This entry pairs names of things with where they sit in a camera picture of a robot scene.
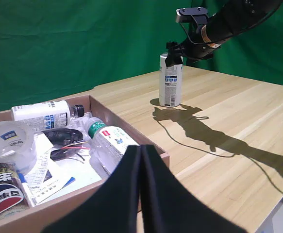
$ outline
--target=white bottle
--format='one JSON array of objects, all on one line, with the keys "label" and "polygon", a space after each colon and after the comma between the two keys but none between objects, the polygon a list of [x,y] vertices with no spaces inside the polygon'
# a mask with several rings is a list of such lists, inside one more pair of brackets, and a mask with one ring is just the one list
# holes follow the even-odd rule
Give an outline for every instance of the white bottle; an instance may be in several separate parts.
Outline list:
[{"label": "white bottle", "polygon": [[83,117],[83,105],[70,106],[65,100],[20,105],[11,108],[12,119],[29,125],[33,132],[64,128],[71,118]]},{"label": "white bottle", "polygon": [[164,107],[176,107],[181,103],[183,66],[166,67],[167,55],[163,53],[160,56],[159,103]]}]

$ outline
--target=red wire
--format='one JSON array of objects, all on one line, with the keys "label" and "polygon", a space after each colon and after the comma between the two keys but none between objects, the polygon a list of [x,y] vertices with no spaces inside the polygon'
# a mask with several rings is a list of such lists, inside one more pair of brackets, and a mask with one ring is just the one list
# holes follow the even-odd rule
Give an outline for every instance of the red wire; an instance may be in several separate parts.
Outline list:
[{"label": "red wire", "polygon": [[61,149],[85,149],[85,150],[90,150],[90,148],[87,148],[87,147],[61,147]]}]

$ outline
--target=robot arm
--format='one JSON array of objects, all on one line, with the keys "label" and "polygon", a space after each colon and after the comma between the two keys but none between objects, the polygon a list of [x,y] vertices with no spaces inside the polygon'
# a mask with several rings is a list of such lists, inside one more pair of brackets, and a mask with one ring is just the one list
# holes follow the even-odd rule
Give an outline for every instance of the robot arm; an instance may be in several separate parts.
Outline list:
[{"label": "robot arm", "polygon": [[[182,56],[193,62],[212,58],[224,42],[266,21],[282,3],[283,0],[230,0],[212,17],[203,7],[177,9],[176,22],[187,38],[180,44],[167,42],[166,66],[182,64]],[[192,23],[195,30],[187,32],[182,23]]]}]

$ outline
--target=can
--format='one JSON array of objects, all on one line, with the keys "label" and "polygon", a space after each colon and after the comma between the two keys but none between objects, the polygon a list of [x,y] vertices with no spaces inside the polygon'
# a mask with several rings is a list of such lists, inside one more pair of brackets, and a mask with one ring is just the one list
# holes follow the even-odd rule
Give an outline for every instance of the can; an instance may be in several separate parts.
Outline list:
[{"label": "can", "polygon": [[29,209],[20,186],[13,166],[0,163],[0,220]]}]

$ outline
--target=plastic bottle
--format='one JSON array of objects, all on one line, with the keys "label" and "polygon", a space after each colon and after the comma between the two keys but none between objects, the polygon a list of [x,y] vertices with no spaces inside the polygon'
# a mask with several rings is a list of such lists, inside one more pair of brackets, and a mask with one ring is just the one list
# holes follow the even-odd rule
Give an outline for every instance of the plastic bottle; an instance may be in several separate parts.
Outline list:
[{"label": "plastic bottle", "polygon": [[[166,48],[172,45],[173,42],[168,42]],[[183,65],[166,67],[167,55],[160,55],[159,103],[164,107],[176,107],[181,103]]]},{"label": "plastic bottle", "polygon": [[118,165],[126,148],[129,145],[138,145],[124,130],[116,126],[106,126],[97,117],[90,118],[85,129],[96,146],[98,160],[109,174]]},{"label": "plastic bottle", "polygon": [[36,133],[69,125],[71,118],[84,116],[84,107],[58,100],[15,106],[11,113],[13,120],[26,123]]}]

